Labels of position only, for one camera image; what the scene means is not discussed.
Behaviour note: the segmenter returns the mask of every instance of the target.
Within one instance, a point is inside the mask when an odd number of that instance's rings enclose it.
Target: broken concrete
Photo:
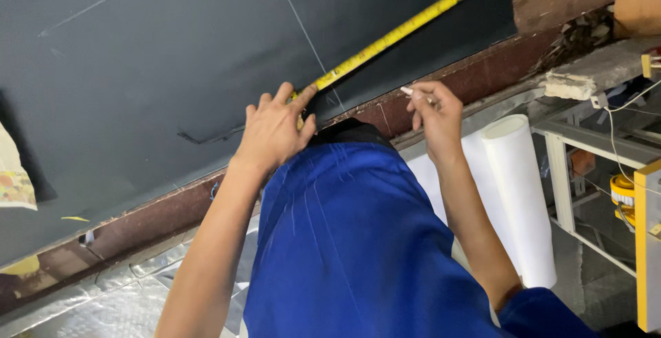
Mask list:
[[[640,55],[661,45],[661,36],[635,38],[597,49],[547,72],[544,95],[585,101],[642,74]]]

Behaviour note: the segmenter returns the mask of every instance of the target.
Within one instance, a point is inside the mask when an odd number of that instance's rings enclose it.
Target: metal frame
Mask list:
[[[584,236],[576,232],[574,221],[574,209],[571,194],[571,179],[567,164],[566,147],[568,144],[576,148],[584,149],[595,155],[616,161],[610,136],[580,128],[576,125],[564,124],[558,121],[543,121],[533,126],[533,132],[541,134],[546,139],[547,153],[549,156],[550,177],[553,183],[553,196],[555,198],[555,209],[558,219],[551,221],[559,225],[581,242],[606,257],[616,266],[622,268],[628,274],[636,277],[636,271],[625,265],[619,259],[608,254],[599,244],[592,243]],[[615,138],[617,156],[620,163],[640,169],[661,156],[661,150],[643,146],[622,138]]]

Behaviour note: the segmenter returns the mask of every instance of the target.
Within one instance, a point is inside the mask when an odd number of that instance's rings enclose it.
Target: blue shirt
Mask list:
[[[262,199],[244,320],[256,337],[595,337],[545,288],[489,313],[454,235],[396,151],[307,148]]]

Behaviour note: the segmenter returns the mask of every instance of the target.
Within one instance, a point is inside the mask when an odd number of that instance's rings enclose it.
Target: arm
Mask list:
[[[448,227],[461,244],[491,305],[499,311],[522,288],[496,231],[489,222],[461,148],[463,105],[441,82],[417,83],[407,109],[415,110],[413,128],[424,123],[429,158],[434,162]],[[430,105],[427,98],[434,99]]]
[[[315,133],[314,115],[301,131],[296,123],[317,88],[306,88],[287,104],[292,91],[292,84],[284,83],[275,98],[263,94],[258,108],[246,107],[241,145],[177,271],[155,337],[220,335],[257,192],[266,176],[305,148]]]

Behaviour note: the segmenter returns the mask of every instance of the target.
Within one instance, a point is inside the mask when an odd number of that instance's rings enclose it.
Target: person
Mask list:
[[[424,124],[449,228],[374,126],[350,119],[315,135],[311,114],[298,131],[317,89],[287,103],[284,83],[246,107],[155,336],[219,336],[257,194],[274,172],[243,315],[250,338],[595,337],[551,291],[522,287],[461,149],[461,102],[440,82],[412,88],[407,110],[414,129]],[[451,257],[455,238],[472,274]]]

